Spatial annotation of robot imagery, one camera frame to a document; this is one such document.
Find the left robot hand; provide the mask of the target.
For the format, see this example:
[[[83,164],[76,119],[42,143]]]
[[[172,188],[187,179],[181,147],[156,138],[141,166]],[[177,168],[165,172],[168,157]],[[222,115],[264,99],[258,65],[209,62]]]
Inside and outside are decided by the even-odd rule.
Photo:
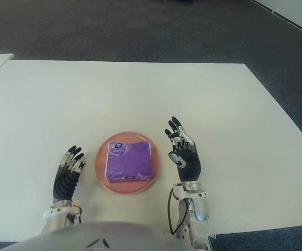
[[[85,166],[82,148],[72,146],[62,157],[53,184],[53,203],[72,200],[75,187]]]

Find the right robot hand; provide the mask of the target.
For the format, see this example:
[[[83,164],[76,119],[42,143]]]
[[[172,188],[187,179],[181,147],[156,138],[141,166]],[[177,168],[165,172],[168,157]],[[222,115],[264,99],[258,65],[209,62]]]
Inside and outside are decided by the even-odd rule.
[[[169,120],[171,131],[165,134],[172,144],[168,153],[170,160],[176,165],[181,182],[197,181],[201,172],[201,164],[195,141],[187,134],[176,117]]]

